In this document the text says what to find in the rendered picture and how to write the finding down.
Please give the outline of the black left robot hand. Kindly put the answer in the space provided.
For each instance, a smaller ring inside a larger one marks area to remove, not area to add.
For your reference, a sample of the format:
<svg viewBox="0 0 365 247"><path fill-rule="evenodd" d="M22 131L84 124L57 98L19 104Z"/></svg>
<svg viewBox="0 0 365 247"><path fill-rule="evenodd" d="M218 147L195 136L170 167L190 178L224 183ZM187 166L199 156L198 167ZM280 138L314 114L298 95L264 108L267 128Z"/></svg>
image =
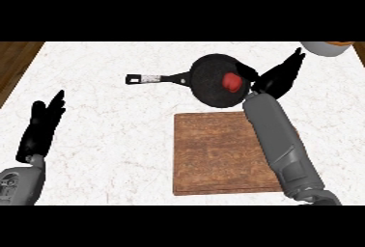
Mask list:
<svg viewBox="0 0 365 247"><path fill-rule="evenodd" d="M50 150L54 131L65 112L63 91L59 91L50 104L41 100L32 102L29 123L20 137L16 161L28 163L28 157L34 154L46 156Z"/></svg>

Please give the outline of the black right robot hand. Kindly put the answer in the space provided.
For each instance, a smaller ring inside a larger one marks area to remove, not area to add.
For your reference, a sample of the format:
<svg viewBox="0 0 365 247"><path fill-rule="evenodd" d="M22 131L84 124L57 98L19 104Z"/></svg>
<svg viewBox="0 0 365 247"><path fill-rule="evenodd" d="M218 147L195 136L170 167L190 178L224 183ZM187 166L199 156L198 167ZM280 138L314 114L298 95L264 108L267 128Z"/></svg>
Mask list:
<svg viewBox="0 0 365 247"><path fill-rule="evenodd" d="M258 74L252 68L238 62L235 64L236 71L248 80L251 91L258 94L269 94L275 99L280 98L292 88L303 60L304 53L297 48L285 61L263 74Z"/></svg>

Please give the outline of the red bell pepper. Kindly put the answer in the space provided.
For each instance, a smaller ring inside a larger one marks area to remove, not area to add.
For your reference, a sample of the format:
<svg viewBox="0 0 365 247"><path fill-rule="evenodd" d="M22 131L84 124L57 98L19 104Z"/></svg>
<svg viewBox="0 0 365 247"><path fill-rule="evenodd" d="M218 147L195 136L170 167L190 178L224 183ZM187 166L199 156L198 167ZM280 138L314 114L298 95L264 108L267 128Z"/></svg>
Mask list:
<svg viewBox="0 0 365 247"><path fill-rule="evenodd" d="M233 72L223 76L223 87L230 93L236 93L242 87L242 78Z"/></svg>

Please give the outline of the black frying pan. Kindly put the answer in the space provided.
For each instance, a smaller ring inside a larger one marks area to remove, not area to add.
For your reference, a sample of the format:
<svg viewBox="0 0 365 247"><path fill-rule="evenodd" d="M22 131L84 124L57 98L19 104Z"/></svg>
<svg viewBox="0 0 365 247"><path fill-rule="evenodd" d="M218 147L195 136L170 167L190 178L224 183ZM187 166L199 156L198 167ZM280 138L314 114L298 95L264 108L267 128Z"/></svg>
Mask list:
<svg viewBox="0 0 365 247"><path fill-rule="evenodd" d="M204 104L215 108L227 108L242 102L249 91L249 82L236 71L238 62L224 54L208 54L192 63L187 72L174 75L128 74L125 84L176 83L190 89ZM230 93L223 87L223 76L227 72L233 72L242 78L242 87L236 93Z"/></svg>

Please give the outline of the brown wooden cutting board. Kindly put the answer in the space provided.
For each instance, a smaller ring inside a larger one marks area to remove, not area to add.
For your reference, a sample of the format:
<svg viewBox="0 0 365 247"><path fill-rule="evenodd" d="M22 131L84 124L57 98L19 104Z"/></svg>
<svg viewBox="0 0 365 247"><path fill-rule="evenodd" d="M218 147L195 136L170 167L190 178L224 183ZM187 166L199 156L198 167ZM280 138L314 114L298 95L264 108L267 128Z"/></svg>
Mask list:
<svg viewBox="0 0 365 247"><path fill-rule="evenodd" d="M244 113L176 114L174 195L280 191Z"/></svg>

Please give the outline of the grey pot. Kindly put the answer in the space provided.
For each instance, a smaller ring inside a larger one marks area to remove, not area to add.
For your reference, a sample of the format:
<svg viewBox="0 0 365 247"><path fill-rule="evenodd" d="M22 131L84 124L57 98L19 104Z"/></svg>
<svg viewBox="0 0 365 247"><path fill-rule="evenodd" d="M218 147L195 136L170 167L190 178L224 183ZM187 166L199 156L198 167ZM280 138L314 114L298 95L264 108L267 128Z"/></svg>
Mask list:
<svg viewBox="0 0 365 247"><path fill-rule="evenodd" d="M353 45L351 41L303 41L304 49L323 57L337 57Z"/></svg>

